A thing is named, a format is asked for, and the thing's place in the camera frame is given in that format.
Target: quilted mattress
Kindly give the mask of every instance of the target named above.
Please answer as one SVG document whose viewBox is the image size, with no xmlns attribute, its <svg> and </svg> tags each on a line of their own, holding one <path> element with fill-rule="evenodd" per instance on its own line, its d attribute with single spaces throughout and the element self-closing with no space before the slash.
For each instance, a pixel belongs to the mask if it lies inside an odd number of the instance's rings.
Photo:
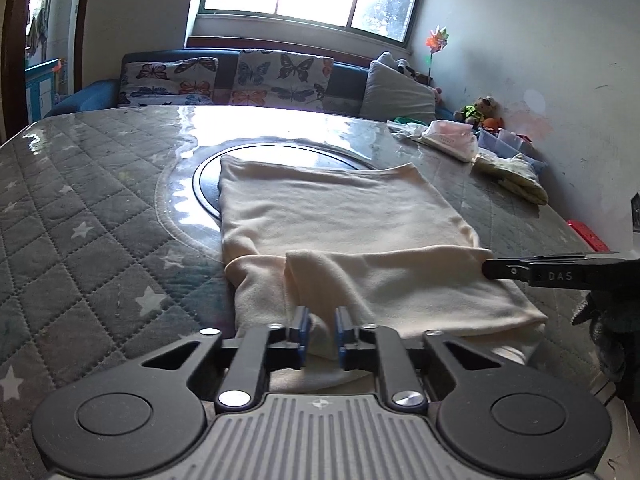
<svg viewBox="0 0 640 480">
<path fill-rule="evenodd" d="M 304 138 L 377 168 L 414 163 L 496 256 L 585 251 L 549 206 L 386 126 L 311 112 L 143 107 L 32 124 L 0 148 L 0 465 L 40 478 L 30 418 L 52 390 L 196 330 L 234 333 L 220 231 L 198 204 L 197 166 L 255 139 Z M 524 292 L 549 317 L 533 365 L 590 386 L 586 329 L 571 327 L 581 292 Z"/>
</svg>

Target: folded cloth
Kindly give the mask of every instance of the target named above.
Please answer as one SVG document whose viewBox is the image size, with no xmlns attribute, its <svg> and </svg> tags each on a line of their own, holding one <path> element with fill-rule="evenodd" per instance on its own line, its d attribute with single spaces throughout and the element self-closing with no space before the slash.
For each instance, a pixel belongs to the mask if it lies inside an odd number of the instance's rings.
<svg viewBox="0 0 640 480">
<path fill-rule="evenodd" d="M 498 184 L 533 204 L 546 205 L 549 202 L 545 188 L 540 186 L 532 165 L 521 153 L 513 158 L 500 158 L 480 148 L 474 159 L 474 168 L 496 176 Z"/>
<path fill-rule="evenodd" d="M 546 317 L 510 281 L 484 278 L 478 235 L 412 164 L 318 170 L 224 156 L 220 173 L 225 273 L 239 332 L 312 313 L 303 372 L 272 388 L 310 391 L 353 380 L 333 361 L 334 310 L 403 337 L 443 329 L 524 363 Z"/>
</svg>

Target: red object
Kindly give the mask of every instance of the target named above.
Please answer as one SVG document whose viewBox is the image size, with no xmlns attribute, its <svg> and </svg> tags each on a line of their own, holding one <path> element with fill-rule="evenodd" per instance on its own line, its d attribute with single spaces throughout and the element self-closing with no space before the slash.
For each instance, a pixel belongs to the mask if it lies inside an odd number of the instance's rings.
<svg viewBox="0 0 640 480">
<path fill-rule="evenodd" d="M 577 220 L 568 220 L 567 223 L 574 228 L 574 231 L 577 232 L 582 239 L 587 242 L 589 247 L 596 251 L 597 253 L 609 253 L 611 249 L 609 249 L 602 240 L 600 240 L 596 233 L 594 233 L 591 229 L 589 229 L 585 224 L 579 222 Z"/>
</svg>

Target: folded green cloth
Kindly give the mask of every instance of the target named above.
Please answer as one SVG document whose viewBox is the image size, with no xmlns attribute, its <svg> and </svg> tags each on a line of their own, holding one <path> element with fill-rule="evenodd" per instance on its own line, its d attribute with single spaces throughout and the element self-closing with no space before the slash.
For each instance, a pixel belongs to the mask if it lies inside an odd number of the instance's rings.
<svg viewBox="0 0 640 480">
<path fill-rule="evenodd" d="M 409 124 L 409 123 L 416 123 L 416 124 L 421 124 L 422 126 L 429 126 L 427 123 L 423 123 L 422 121 L 419 121 L 418 119 L 412 119 L 411 117 L 396 117 L 394 119 L 395 123 L 399 123 L 399 124 Z"/>
</svg>

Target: doorway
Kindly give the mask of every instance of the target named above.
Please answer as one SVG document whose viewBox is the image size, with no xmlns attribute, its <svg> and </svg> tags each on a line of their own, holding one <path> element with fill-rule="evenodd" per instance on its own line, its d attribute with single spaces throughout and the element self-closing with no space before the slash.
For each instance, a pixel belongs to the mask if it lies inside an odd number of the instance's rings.
<svg viewBox="0 0 640 480">
<path fill-rule="evenodd" d="M 0 48 L 2 141 L 81 89 L 85 9 L 86 0 L 6 0 Z"/>
<path fill-rule="evenodd" d="M 44 117 L 74 88 L 79 0 L 29 0 L 25 46 L 28 121 Z"/>
</svg>

